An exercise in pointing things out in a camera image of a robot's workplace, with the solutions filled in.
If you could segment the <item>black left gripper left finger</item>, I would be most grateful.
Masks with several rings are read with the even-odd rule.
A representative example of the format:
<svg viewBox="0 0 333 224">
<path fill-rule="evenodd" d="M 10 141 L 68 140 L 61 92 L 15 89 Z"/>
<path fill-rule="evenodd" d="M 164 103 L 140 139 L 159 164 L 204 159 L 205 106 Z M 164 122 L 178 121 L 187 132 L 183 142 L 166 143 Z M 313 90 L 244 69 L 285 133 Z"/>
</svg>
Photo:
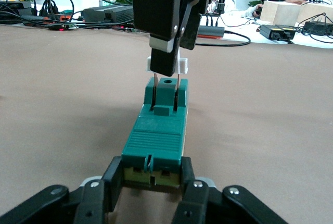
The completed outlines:
<svg viewBox="0 0 333 224">
<path fill-rule="evenodd" d="M 120 156 L 101 177 L 88 178 L 76 190 L 46 187 L 1 216 L 1 223 L 107 223 L 123 187 Z"/>
</svg>

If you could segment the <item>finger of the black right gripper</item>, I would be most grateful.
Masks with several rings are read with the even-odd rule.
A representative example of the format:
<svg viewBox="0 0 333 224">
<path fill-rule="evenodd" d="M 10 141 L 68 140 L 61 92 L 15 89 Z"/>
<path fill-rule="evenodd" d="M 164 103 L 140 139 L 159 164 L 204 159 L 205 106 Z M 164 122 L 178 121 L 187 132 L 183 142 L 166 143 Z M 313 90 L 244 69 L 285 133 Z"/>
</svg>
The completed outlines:
<svg viewBox="0 0 333 224">
<path fill-rule="evenodd" d="M 212 0 L 181 0 L 180 47 L 192 50 L 195 47 L 201 15 L 206 13 Z"/>
<path fill-rule="evenodd" d="M 172 76 L 180 41 L 181 0 L 133 0 L 134 24 L 150 34 L 150 69 Z"/>
</svg>

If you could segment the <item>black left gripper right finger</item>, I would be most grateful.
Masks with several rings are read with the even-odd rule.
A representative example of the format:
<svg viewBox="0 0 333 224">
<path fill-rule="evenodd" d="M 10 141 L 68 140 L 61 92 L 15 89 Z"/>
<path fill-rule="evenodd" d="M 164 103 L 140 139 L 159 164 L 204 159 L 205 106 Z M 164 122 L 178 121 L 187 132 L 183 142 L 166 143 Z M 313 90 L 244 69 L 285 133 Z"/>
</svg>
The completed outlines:
<svg viewBox="0 0 333 224">
<path fill-rule="evenodd" d="M 286 223 L 246 188 L 219 191 L 212 181 L 196 178 L 189 157 L 181 159 L 181 189 L 172 223 Z"/>
</svg>

